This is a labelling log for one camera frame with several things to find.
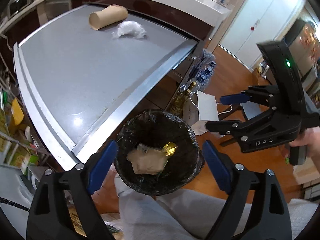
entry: human hand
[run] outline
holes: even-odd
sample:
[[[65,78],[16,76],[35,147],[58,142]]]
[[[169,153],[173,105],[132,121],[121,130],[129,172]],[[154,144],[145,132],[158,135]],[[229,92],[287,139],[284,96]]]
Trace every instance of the human hand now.
[[[320,127],[308,128],[298,137],[289,143],[291,147],[308,145],[307,157],[320,157]],[[283,157],[289,156],[289,149],[281,147]]]

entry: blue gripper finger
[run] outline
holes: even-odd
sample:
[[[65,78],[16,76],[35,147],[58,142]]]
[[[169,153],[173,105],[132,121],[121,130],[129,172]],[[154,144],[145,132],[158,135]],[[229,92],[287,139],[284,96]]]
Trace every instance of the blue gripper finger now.
[[[204,142],[202,146],[202,154],[219,186],[219,189],[225,191],[229,195],[232,189],[232,171],[228,168],[228,166],[233,165],[231,159],[226,154],[218,152],[211,141]]]
[[[228,95],[220,97],[220,103],[227,106],[227,105],[235,105],[235,104],[243,104],[250,99],[250,96],[246,95],[245,93],[240,93],[236,95]]]
[[[92,195],[101,185],[118,153],[119,147],[115,141],[111,141],[103,150],[100,159],[97,161],[89,175],[89,185],[87,191]]]

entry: green led light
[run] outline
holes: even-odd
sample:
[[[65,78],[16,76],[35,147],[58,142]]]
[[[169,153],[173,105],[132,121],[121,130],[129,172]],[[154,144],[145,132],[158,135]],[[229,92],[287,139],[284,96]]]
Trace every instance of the green led light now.
[[[291,64],[290,64],[288,59],[287,59],[287,65],[288,65],[289,68],[291,68]]]

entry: trash can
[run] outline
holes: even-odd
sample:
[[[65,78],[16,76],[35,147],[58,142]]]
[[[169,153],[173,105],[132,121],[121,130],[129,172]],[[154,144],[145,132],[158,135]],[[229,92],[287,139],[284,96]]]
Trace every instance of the trash can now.
[[[145,195],[159,196],[176,191],[199,174],[204,158],[193,130],[186,122],[161,110],[148,110],[128,121],[117,136],[119,152],[115,168],[130,188]],[[139,143],[162,149],[173,142],[177,150],[157,175],[135,174],[127,160]]]

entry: pack of water bottles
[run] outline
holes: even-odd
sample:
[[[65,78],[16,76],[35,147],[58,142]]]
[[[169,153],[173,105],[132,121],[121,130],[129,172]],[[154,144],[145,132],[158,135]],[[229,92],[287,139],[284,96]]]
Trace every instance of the pack of water bottles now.
[[[204,91],[210,84],[215,67],[214,55],[204,49],[193,71],[190,72],[188,82],[181,88],[181,91],[188,89],[193,81],[196,82],[196,86],[192,89],[193,92]]]

